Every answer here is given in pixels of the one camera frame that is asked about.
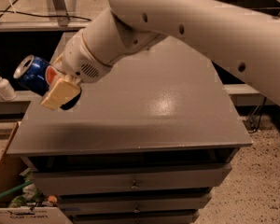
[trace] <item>spray bottle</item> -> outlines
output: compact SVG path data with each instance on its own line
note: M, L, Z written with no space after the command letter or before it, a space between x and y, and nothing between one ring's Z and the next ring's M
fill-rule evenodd
M5 101L11 101L17 97L17 93L10 85L9 81L0 77L0 95Z

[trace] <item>blue can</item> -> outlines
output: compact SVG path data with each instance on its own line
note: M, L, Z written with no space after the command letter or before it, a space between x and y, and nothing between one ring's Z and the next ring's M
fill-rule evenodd
M19 64L13 77L25 89L43 96L49 90L46 80L46 72L49 67L51 66L46 60L30 55Z

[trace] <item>floor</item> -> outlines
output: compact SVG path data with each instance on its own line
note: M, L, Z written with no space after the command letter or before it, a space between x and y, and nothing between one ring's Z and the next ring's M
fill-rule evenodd
M0 0L0 9L7 6L8 0ZM93 19L106 6L107 0L77 0L77 14ZM20 0L14 7L26 12L47 12L46 0ZM14 14L1 18L48 20ZM274 120L273 109L266 110L259 131L251 137L253 146L242 148L233 159L231 173L221 186L213 189L213 198L200 211L196 224L280 223L280 127Z

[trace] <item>drawer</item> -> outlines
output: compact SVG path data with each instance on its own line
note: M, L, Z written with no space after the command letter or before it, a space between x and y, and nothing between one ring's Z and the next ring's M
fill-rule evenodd
M144 214L95 215L74 217L75 224L189 224L198 217L195 211L157 212Z
M79 196L61 198L58 201L59 208L68 216L143 213L201 209L211 199L210 193L193 193L187 189Z
M231 165L227 163L34 173L32 181L46 195L57 196L157 189L192 189L218 186L230 170Z

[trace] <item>black panel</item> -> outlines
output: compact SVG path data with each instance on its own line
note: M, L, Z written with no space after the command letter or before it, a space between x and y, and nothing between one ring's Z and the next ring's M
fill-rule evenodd
M40 56L49 61L63 32L0 32L0 75L7 78L17 91L23 91L13 78L20 62L28 55Z

